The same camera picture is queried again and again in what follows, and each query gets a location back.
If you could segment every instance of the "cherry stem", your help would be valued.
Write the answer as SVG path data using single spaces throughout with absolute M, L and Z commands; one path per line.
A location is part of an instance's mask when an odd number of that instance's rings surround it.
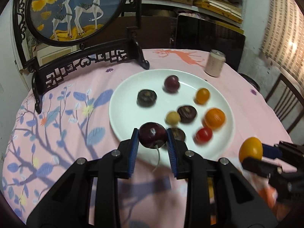
M 155 145 L 155 149 L 156 149 L 157 152 L 158 152 L 158 162 L 157 162 L 156 167 L 155 167 L 154 170 L 152 171 L 152 173 L 154 173 L 154 172 L 156 171 L 156 169 L 159 167 L 159 163 L 160 163 L 160 161 L 161 161 L 161 154 L 160 154 L 160 152 L 159 152 L 159 149 L 158 149 L 158 146 L 157 146 L 157 145 Z

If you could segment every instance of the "round plate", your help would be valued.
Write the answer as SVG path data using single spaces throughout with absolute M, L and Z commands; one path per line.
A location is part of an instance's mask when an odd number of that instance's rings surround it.
M 179 78 L 180 89 L 176 94 L 164 92 L 164 81 L 169 75 L 176 75 Z M 210 91 L 210 99 L 205 105 L 194 103 L 195 94 L 198 89 L 207 88 Z M 150 89 L 156 92 L 157 100 L 154 106 L 142 108 L 137 105 L 137 94 L 142 89 Z M 197 152 L 203 158 L 217 160 L 223 151 L 229 146 L 235 129 L 232 110 L 221 95 L 211 84 L 203 79 L 177 70 L 147 70 L 130 76 L 123 81 L 114 91 L 109 104 L 110 124 L 114 133 L 120 141 L 130 139 L 134 128 L 139 128 L 146 122 L 157 122 L 166 129 L 166 114 L 169 111 L 176 111 L 179 106 L 192 105 L 197 110 L 197 117 L 190 124 L 179 123 L 177 126 L 186 134 L 186 145 L 189 150 Z M 193 136 L 202 127 L 202 118 L 211 108 L 219 108 L 226 115 L 225 124 L 213 132 L 212 139 L 203 146 L 198 146 L 193 141 Z M 167 150 L 160 148 L 161 164 L 170 167 Z M 158 153 L 155 149 L 145 148 L 141 144 L 138 147 L 137 156 L 156 165 Z
M 26 23 L 53 46 L 82 43 L 118 17 L 126 0 L 27 0 Z

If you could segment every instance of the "beige can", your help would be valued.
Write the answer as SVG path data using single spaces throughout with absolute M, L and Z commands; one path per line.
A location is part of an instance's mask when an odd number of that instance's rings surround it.
M 219 77 L 225 61 L 226 56 L 224 53 L 217 50 L 211 50 L 205 72 L 213 77 Z

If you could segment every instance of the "tablecloth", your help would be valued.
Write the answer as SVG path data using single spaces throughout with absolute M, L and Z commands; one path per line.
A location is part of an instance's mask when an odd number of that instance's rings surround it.
M 223 153 L 240 170 L 238 151 L 255 136 L 274 144 L 291 139 L 262 95 L 228 65 L 219 78 L 204 72 L 208 52 L 175 49 L 144 50 L 150 69 L 176 69 L 207 80 L 227 99 L 236 132 Z M 80 157 L 93 160 L 116 149 L 119 141 L 108 117 L 108 103 L 115 88 L 129 76 L 144 71 L 134 61 L 109 65 L 93 63 L 77 70 L 43 97 L 43 110 L 34 109 L 32 91 L 22 103 L 6 151 L 2 184 L 15 213 L 26 222 L 39 200 L 68 167 Z M 287 164 L 284 170 L 290 169 Z M 137 160 L 130 180 L 119 180 L 119 205 L 123 227 L 183 227 L 187 182 L 174 179 L 170 169 Z M 265 181 L 244 172 L 270 206 L 276 198 Z

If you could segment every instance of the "white deer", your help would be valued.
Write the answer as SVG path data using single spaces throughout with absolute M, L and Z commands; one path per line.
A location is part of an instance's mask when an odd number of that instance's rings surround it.
M 54 36 L 55 36 L 55 40 L 57 40 L 57 41 L 58 41 L 58 37 L 57 37 L 57 34 L 56 34 L 56 28 L 57 28 L 59 23 L 67 23 L 67 35 L 70 38 L 73 37 L 72 36 L 72 31 L 71 31 L 71 20 L 72 20 L 73 12 L 72 12 L 71 7 L 69 6 L 69 1 L 70 0 L 65 0 L 61 4 L 59 4 L 60 12 L 62 11 L 62 8 L 63 8 L 63 5 L 64 5 L 65 9 L 66 9 L 66 14 L 65 15 L 56 15 L 54 17 L 54 19 L 52 20 L 52 22 L 53 22 L 53 33 L 54 33 Z
M 92 4 L 83 3 L 81 6 L 76 6 L 75 10 L 75 25 L 77 28 L 78 35 L 85 33 L 79 23 L 79 18 L 82 13 L 93 13 L 94 19 L 90 19 L 89 21 L 95 21 L 95 31 L 97 31 L 97 20 L 103 16 L 103 11 L 101 10 L 100 0 L 93 0 Z

